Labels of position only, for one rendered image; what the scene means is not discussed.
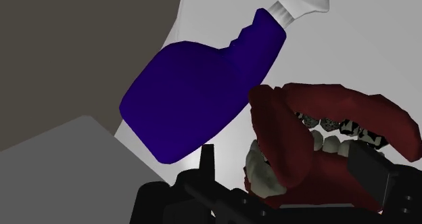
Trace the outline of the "blue spray bottle white trigger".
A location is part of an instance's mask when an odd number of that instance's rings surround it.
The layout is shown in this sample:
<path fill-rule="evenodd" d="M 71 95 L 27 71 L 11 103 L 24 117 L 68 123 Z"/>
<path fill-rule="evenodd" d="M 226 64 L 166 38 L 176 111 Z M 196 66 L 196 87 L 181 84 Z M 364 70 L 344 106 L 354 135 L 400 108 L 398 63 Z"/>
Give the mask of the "blue spray bottle white trigger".
<path fill-rule="evenodd" d="M 268 74 L 294 20 L 328 12 L 329 0 L 277 0 L 257 9 L 227 47 L 180 41 L 162 48 L 119 106 L 126 124 L 163 164 L 177 162 L 217 135 L 247 105 Z"/>

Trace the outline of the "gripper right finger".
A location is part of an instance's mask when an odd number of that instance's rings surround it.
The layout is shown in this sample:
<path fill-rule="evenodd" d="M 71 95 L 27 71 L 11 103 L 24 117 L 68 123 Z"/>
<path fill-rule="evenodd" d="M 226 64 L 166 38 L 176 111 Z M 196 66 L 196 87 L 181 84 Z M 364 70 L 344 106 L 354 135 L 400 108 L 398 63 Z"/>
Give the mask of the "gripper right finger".
<path fill-rule="evenodd" d="M 347 168 L 396 224 L 422 224 L 422 171 L 394 164 L 363 141 L 353 141 Z"/>

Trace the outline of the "red denture model with teeth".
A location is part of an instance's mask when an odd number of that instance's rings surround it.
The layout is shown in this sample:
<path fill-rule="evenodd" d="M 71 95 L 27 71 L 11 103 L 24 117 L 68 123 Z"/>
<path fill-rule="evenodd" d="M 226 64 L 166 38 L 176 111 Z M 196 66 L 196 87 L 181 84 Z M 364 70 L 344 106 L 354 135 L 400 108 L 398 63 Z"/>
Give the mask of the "red denture model with teeth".
<path fill-rule="evenodd" d="M 345 119 L 386 138 L 408 161 L 422 158 L 422 138 L 410 115 L 382 95 L 366 95 L 342 85 L 288 83 L 259 85 L 249 92 L 252 125 L 265 166 L 285 194 L 261 199 L 283 204 L 353 204 L 378 212 L 381 206 L 347 170 L 347 159 L 314 150 L 311 132 L 296 116 L 335 122 Z"/>

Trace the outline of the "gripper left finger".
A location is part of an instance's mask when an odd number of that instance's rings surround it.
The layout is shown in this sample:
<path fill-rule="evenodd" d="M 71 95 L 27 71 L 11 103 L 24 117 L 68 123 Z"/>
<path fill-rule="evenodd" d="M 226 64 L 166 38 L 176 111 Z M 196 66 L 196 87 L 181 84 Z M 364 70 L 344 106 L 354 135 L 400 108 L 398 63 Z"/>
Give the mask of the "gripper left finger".
<path fill-rule="evenodd" d="M 180 172 L 174 185 L 152 181 L 139 188 L 129 224 L 275 224 L 275 211 L 216 182 L 214 146 L 205 144 L 199 167 Z"/>

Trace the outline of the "white glossy bathroom fixture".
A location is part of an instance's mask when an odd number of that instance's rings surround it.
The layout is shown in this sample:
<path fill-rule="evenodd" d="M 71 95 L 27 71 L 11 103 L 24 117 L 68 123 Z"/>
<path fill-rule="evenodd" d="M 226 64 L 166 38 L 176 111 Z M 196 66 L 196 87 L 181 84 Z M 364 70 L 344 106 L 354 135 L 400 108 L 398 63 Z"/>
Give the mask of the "white glossy bathroom fixture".
<path fill-rule="evenodd" d="M 181 0 L 168 42 L 225 47 L 255 11 L 275 0 Z M 327 13 L 301 17 L 265 83 L 335 83 L 381 94 L 422 131 L 422 0 L 330 0 Z"/>

